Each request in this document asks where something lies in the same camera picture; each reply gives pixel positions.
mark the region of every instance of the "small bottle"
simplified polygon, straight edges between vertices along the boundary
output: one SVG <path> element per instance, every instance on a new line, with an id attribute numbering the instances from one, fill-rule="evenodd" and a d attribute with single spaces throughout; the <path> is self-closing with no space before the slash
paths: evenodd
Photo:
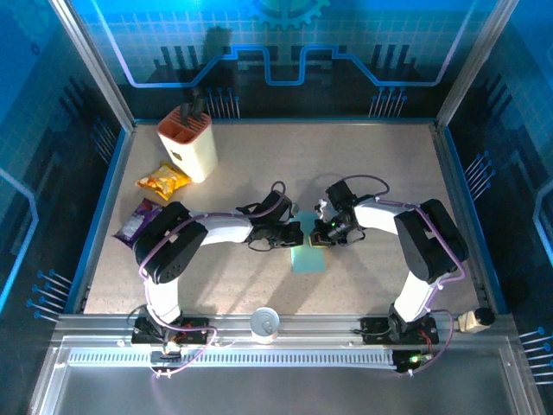
<path id="1" fill-rule="evenodd" d="M 490 309 L 471 310 L 459 316 L 459 330 L 462 333 L 478 333 L 488 329 L 495 322 L 495 315 Z"/>

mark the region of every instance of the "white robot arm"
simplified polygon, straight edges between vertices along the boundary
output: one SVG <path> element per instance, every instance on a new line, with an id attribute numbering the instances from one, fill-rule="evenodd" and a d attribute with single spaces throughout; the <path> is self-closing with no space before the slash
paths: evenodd
<path id="1" fill-rule="evenodd" d="M 393 341 L 413 329 L 428 315 L 430 302 L 440 282 L 455 270 L 455 264 L 439 241 L 429 237 L 421 216 L 413 209 L 384 204 L 372 195 L 358 198 L 344 181 L 327 189 L 328 200 L 315 207 L 320 219 L 309 235 L 312 246 L 348 246 L 365 238 L 367 228 L 380 229 L 399 237 L 409 273 L 404 288 L 390 307 L 388 325 Z M 467 245 L 437 200 L 426 201 L 421 209 L 430 217 L 454 255 L 462 262 L 467 258 Z M 363 236 L 351 241 L 350 233 Z"/>

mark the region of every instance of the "wire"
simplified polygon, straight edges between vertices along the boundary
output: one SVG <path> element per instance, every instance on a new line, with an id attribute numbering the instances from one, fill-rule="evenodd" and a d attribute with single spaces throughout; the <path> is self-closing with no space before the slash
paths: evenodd
<path id="1" fill-rule="evenodd" d="M 376 193 L 373 197 L 379 197 L 379 196 L 383 196 L 383 195 L 386 195 L 388 193 L 390 193 L 390 185 L 388 183 L 386 183 L 384 181 L 384 179 L 381 179 L 380 177 L 376 177 L 376 176 L 371 176 L 371 175 L 351 175 L 351 176 L 346 176 L 344 177 L 343 179 L 339 180 L 339 182 L 345 182 L 346 180 L 350 180 L 350 179 L 357 179 L 357 178 L 365 178 L 365 179 L 373 179 L 373 180 L 376 180 L 377 182 L 380 182 L 384 185 L 384 187 L 386 188 L 386 190 L 383 190 L 382 192 L 378 192 Z"/>
<path id="2" fill-rule="evenodd" d="M 361 335 L 387 335 L 391 332 L 391 328 L 387 329 L 386 331 L 383 331 L 382 333 L 366 333 L 364 330 L 354 330 L 353 333 L 361 334 Z"/>

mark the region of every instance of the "ventilation grille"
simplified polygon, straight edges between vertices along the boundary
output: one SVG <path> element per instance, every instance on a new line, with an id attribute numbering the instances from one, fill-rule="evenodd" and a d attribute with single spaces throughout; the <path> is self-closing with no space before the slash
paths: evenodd
<path id="1" fill-rule="evenodd" d="M 197 352 L 184 356 L 189 361 Z M 395 369 L 391 350 L 218 350 L 211 348 L 194 365 L 197 367 L 372 367 Z M 72 366 L 149 366 L 149 351 L 132 348 L 74 348 Z"/>

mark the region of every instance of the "glass panel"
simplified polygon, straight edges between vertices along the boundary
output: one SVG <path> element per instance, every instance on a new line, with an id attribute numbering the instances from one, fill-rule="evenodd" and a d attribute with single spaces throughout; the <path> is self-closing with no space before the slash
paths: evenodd
<path id="1" fill-rule="evenodd" d="M 494 2 L 73 3 L 138 118 L 433 118 Z"/>
<path id="2" fill-rule="evenodd" d="M 520 2 L 450 125 L 465 169 L 484 157 L 480 177 L 474 169 L 467 175 L 468 187 L 518 330 L 543 326 L 547 335 L 553 332 L 552 51 L 551 3 Z M 542 396 L 551 411 L 550 390 Z"/>
<path id="3" fill-rule="evenodd" d="M 8 380 L 0 412 L 20 414 L 67 299 L 120 127 L 48 2 L 8 5 L 0 3 L 0 376 Z M 53 281 L 38 278 L 40 271 Z"/>

